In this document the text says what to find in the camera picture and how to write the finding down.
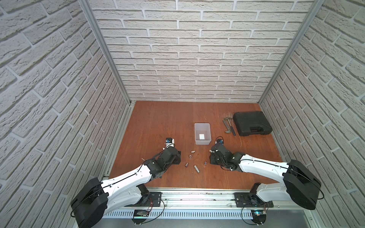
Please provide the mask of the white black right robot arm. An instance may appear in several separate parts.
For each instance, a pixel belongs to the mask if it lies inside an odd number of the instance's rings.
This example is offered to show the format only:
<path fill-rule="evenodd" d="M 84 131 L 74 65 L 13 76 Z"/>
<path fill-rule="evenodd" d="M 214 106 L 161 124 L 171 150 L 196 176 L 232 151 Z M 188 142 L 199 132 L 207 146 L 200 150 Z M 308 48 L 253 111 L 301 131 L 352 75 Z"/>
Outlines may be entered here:
<path fill-rule="evenodd" d="M 250 192 L 236 196 L 239 204 L 264 206 L 271 201 L 292 201 L 298 206 L 314 210 L 324 198 L 320 180 L 300 161 L 268 161 L 245 153 L 231 153 L 221 141 L 210 149 L 210 163 L 225 171 L 253 173 L 275 181 L 272 184 L 255 183 Z"/>

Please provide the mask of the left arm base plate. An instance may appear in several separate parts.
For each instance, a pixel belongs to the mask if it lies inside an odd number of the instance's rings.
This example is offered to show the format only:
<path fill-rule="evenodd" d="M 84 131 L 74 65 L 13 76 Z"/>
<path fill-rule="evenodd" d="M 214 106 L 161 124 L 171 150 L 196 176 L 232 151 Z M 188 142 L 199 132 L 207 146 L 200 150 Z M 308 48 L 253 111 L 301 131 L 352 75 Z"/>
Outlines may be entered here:
<path fill-rule="evenodd" d="M 149 192 L 149 195 L 143 195 L 141 200 L 127 207 L 149 207 L 153 204 L 154 207 L 160 207 L 162 192 Z"/>

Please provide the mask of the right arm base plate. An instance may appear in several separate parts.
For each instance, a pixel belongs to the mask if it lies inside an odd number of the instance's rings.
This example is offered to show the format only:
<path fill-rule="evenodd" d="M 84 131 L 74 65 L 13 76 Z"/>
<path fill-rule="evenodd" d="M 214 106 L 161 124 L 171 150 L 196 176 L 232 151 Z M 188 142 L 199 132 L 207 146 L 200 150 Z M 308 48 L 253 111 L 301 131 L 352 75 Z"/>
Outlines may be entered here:
<path fill-rule="evenodd" d="M 234 199 L 237 208 L 255 207 L 255 208 L 273 208 L 273 202 L 265 202 L 261 200 L 256 194 L 249 192 L 235 192 Z"/>

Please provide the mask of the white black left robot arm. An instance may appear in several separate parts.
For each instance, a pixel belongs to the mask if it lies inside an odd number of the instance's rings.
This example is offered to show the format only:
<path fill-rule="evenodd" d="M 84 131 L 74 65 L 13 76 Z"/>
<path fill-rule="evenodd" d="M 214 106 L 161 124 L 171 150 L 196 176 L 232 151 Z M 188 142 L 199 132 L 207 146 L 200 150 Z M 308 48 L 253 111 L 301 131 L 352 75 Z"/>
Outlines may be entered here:
<path fill-rule="evenodd" d="M 89 180 L 70 202 L 71 216 L 80 228 L 91 228 L 102 217 L 124 206 L 144 205 L 149 191 L 145 184 L 161 178 L 171 165 L 179 165 L 181 152 L 173 144 L 139 167 L 109 180 Z"/>

